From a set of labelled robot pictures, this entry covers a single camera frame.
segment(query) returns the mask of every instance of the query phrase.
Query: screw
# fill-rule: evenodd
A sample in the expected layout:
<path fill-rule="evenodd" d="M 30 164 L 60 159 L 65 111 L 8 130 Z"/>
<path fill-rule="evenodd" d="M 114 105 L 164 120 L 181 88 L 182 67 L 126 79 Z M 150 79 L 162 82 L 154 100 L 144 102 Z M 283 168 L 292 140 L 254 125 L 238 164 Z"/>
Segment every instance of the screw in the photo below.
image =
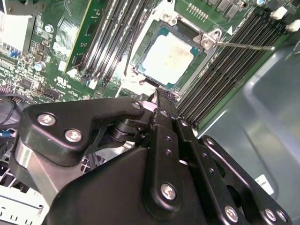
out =
<path fill-rule="evenodd" d="M 276 222 L 276 216 L 271 210 L 265 209 L 265 213 L 270 220 L 272 220 L 273 222 Z"/>
<path fill-rule="evenodd" d="M 52 115 L 41 114 L 37 117 L 37 121 L 44 126 L 52 126 L 56 122 L 56 119 Z"/>
<path fill-rule="evenodd" d="M 171 16 L 170 15 L 168 15 L 168 14 L 163 14 L 163 20 L 165 21 L 165 22 L 170 22 L 171 21 Z"/>
<path fill-rule="evenodd" d="M 205 40 L 205 41 L 204 41 L 204 45 L 205 45 L 205 46 L 208 46 L 209 44 L 210 44 L 210 42 L 209 42 L 208 40 Z"/>
<path fill-rule="evenodd" d="M 163 184 L 161 186 L 161 193 L 168 200 L 174 200 L 176 197 L 174 188 L 171 187 L 169 184 Z"/>
<path fill-rule="evenodd" d="M 165 111 L 165 110 L 161 110 L 160 113 L 165 116 L 165 117 L 168 117 L 168 113 Z"/>
<path fill-rule="evenodd" d="M 185 127 L 188 126 L 188 123 L 186 121 L 184 121 L 184 120 L 181 120 L 181 124 L 184 125 Z"/>
<path fill-rule="evenodd" d="M 137 102 L 132 103 L 132 106 L 136 109 L 141 109 L 140 105 Z"/>
<path fill-rule="evenodd" d="M 210 138 L 207 138 L 206 140 L 207 140 L 208 144 L 215 145 L 214 142 Z"/>
<path fill-rule="evenodd" d="M 81 133 L 77 130 L 68 130 L 65 133 L 65 138 L 69 142 L 80 142 L 83 137 Z"/>
<path fill-rule="evenodd" d="M 284 216 L 284 214 L 281 211 L 277 210 L 276 213 L 284 222 L 287 222 L 286 217 Z"/>
<path fill-rule="evenodd" d="M 234 223 L 237 223 L 239 220 L 238 214 L 236 213 L 236 211 L 233 209 L 233 207 L 227 205 L 225 206 L 225 213 L 227 215 L 227 217 L 233 221 Z"/>

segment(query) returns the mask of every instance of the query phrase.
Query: white label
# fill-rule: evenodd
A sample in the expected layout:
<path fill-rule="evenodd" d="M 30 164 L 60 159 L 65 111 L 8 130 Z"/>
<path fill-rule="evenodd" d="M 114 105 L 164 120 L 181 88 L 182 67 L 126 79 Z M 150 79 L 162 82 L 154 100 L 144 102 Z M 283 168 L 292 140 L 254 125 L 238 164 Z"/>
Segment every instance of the white label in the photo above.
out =
<path fill-rule="evenodd" d="M 58 70 L 65 71 L 66 67 L 67 67 L 67 63 L 65 61 L 61 60 L 59 66 L 58 66 Z"/>
<path fill-rule="evenodd" d="M 66 85 L 67 85 L 67 81 L 64 78 L 60 77 L 60 76 L 57 77 L 57 83 L 64 86 L 64 87 L 66 87 Z"/>
<path fill-rule="evenodd" d="M 259 186 L 261 186 L 265 190 L 265 192 L 268 193 L 268 195 L 271 195 L 274 193 L 274 190 L 271 187 L 271 184 L 268 182 L 268 180 L 264 174 L 262 174 L 258 178 L 256 178 L 255 181 L 259 184 Z"/>

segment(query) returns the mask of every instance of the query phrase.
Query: ram slot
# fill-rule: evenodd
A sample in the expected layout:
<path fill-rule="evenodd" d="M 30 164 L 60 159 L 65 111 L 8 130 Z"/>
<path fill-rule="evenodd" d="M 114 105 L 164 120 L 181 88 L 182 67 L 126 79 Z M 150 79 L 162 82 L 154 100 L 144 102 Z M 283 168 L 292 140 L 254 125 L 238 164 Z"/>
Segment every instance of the ram slot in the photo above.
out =
<path fill-rule="evenodd" d="M 130 5 L 130 13 L 127 14 L 122 29 L 118 31 L 118 34 L 110 46 L 108 52 L 103 54 L 100 58 L 100 61 L 95 68 L 93 75 L 96 75 L 97 78 L 100 78 L 109 70 L 109 67 L 112 66 L 118 52 L 122 49 L 122 46 L 126 42 L 126 37 L 130 34 L 134 24 L 139 21 L 138 16 L 140 16 L 144 10 L 146 1 L 145 0 L 134 0 Z"/>
<path fill-rule="evenodd" d="M 110 0 L 105 7 L 102 19 L 100 20 L 100 23 L 97 27 L 93 41 L 82 61 L 82 65 L 84 65 L 84 71 L 90 68 L 95 59 L 96 53 L 99 50 L 99 47 L 102 44 L 105 35 L 107 34 L 107 29 L 118 6 L 118 1 L 119 0 Z"/>
<path fill-rule="evenodd" d="M 213 93 L 211 98 L 207 98 L 206 101 L 203 103 L 204 105 L 210 105 L 208 109 L 203 108 L 202 110 L 198 111 L 197 114 L 194 114 L 191 117 L 192 121 L 201 121 L 203 117 L 210 112 L 210 110 L 229 93 L 229 91 L 235 86 L 237 82 L 239 82 L 245 75 L 245 73 L 259 60 L 259 58 L 264 54 L 264 52 L 253 52 L 253 50 L 248 51 L 247 54 L 243 55 L 243 58 L 248 59 L 246 63 L 243 65 L 236 62 L 236 65 L 232 68 L 233 71 L 236 71 L 235 74 L 228 74 L 228 76 L 220 82 L 219 87 L 216 88 L 215 92 Z"/>
<path fill-rule="evenodd" d="M 95 75 L 95 69 L 98 65 L 98 63 L 101 61 L 101 57 L 103 54 L 106 54 L 110 46 L 112 45 L 114 39 L 117 36 L 117 32 L 119 28 L 122 25 L 122 22 L 126 16 L 127 8 L 128 8 L 128 2 L 130 3 L 132 0 L 120 0 L 117 3 L 116 10 L 114 12 L 114 15 L 112 19 L 109 22 L 108 28 L 106 30 L 106 33 L 103 37 L 103 41 L 99 48 L 97 49 L 97 53 L 94 57 L 92 65 L 89 67 L 89 75 L 94 76 Z"/>
<path fill-rule="evenodd" d="M 248 21 L 244 24 L 244 28 L 240 29 L 238 33 L 233 37 L 232 42 L 239 43 L 242 39 L 242 37 L 247 37 L 249 32 L 251 31 L 251 27 L 253 24 L 257 24 L 259 21 L 259 18 L 255 18 L 254 16 L 250 17 Z M 208 70 L 203 74 L 203 76 L 200 78 L 200 81 L 193 87 L 194 90 L 197 90 L 197 92 L 200 91 L 206 91 L 207 90 L 207 84 L 212 79 L 213 82 L 216 82 L 218 78 L 218 74 L 216 72 L 218 71 L 216 69 L 217 67 L 222 66 L 226 62 L 226 58 L 228 58 L 232 54 L 233 48 L 226 47 L 223 49 L 223 51 L 220 53 L 220 55 L 216 58 L 216 60 L 212 63 L 212 65 L 208 68 Z M 180 101 L 178 110 L 185 114 L 192 111 L 195 106 L 193 103 L 197 103 L 196 98 L 198 97 L 198 93 L 193 93 L 193 91 L 189 92 L 185 98 Z"/>
<path fill-rule="evenodd" d="M 269 21 L 268 12 L 256 10 L 231 39 L 247 45 L 273 45 L 283 34 L 284 26 Z M 203 72 L 198 83 L 178 104 L 180 116 L 195 126 L 236 87 L 265 51 L 225 47 Z"/>
<path fill-rule="evenodd" d="M 256 36 L 256 35 L 260 34 L 261 29 L 263 29 L 265 27 L 266 27 L 266 25 L 260 24 L 259 27 L 256 27 L 257 29 L 255 29 L 255 31 L 253 33 L 252 33 L 252 30 L 248 30 L 248 32 L 246 33 L 246 38 L 242 42 L 251 43 L 250 39 L 251 39 L 252 35 Z M 234 68 L 235 65 L 240 66 L 240 64 L 237 64 L 237 60 L 239 60 L 239 58 L 236 58 L 234 56 L 238 55 L 240 57 L 243 57 L 243 54 L 247 52 L 247 49 L 240 49 L 240 48 L 231 48 L 231 49 L 232 50 L 228 54 L 228 57 L 227 57 L 228 59 L 224 60 L 224 62 L 221 63 L 221 65 L 214 72 L 214 74 L 216 74 L 217 80 L 214 81 L 214 82 L 210 82 L 209 85 L 206 85 L 205 90 L 201 90 L 202 95 L 197 96 L 197 102 L 196 102 L 195 107 L 199 107 L 199 105 L 201 105 L 203 103 L 203 101 L 205 101 L 205 99 L 209 95 L 211 95 L 211 92 L 213 90 L 217 90 L 217 85 L 219 83 L 221 83 L 222 86 L 224 87 L 226 85 L 226 83 L 222 83 L 223 78 L 225 77 L 227 79 L 230 71 L 236 71 L 235 68 Z M 186 116 L 190 119 L 193 119 L 193 117 L 191 117 L 192 113 L 194 114 L 195 112 L 189 111 L 189 113 L 186 114 Z"/>
<path fill-rule="evenodd" d="M 251 64 L 249 64 L 249 66 L 247 67 L 246 70 L 249 70 L 256 62 L 258 61 L 257 58 L 253 59 L 253 62 Z M 199 112 L 199 116 L 194 118 L 194 121 L 202 121 L 203 119 L 205 119 L 205 117 L 211 112 L 211 110 L 213 110 L 213 108 L 215 106 L 217 106 L 217 104 L 235 87 L 236 82 L 240 81 L 243 78 L 243 75 L 240 75 L 239 77 L 237 77 L 237 79 L 231 83 L 230 86 L 226 87 L 225 89 L 223 89 L 221 92 L 219 92 L 217 94 L 217 97 L 215 99 L 212 99 L 208 105 L 210 105 L 208 108 L 206 108 L 205 110 Z"/>

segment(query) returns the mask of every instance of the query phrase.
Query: metal bracket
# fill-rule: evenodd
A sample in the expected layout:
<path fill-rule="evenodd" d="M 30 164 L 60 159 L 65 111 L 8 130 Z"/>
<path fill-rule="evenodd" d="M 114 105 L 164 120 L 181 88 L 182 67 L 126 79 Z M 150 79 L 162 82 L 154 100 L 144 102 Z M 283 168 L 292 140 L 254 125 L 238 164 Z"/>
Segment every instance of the metal bracket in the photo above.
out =
<path fill-rule="evenodd" d="M 83 174 L 81 164 L 73 167 L 56 165 L 28 148 L 21 139 L 15 149 L 15 158 L 19 165 L 27 168 L 49 206 L 65 185 Z"/>
<path fill-rule="evenodd" d="M 170 101 L 172 96 L 165 97 L 163 90 L 158 89 L 156 96 L 159 107 L 151 120 L 143 202 L 153 217 L 166 220 L 180 210 L 183 196 L 177 135 L 169 113 L 175 110 L 175 103 Z"/>
<path fill-rule="evenodd" d="M 220 28 L 216 28 L 209 33 L 203 33 L 200 45 L 205 49 L 209 50 L 214 46 L 215 43 L 219 42 L 222 37 L 222 31 Z"/>
<path fill-rule="evenodd" d="M 32 105 L 23 111 L 18 133 L 35 152 L 58 165 L 74 166 L 84 156 L 92 130 L 143 114 L 143 106 L 130 97 Z"/>

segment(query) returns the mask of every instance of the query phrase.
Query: gray metal panel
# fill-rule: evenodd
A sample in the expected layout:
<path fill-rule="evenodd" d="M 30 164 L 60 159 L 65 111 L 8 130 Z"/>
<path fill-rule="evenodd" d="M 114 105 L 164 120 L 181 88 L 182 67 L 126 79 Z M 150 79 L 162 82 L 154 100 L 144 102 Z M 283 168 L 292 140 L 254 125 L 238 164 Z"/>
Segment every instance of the gray metal panel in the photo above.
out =
<path fill-rule="evenodd" d="M 199 133 L 212 136 L 300 224 L 300 54 L 278 50 Z"/>

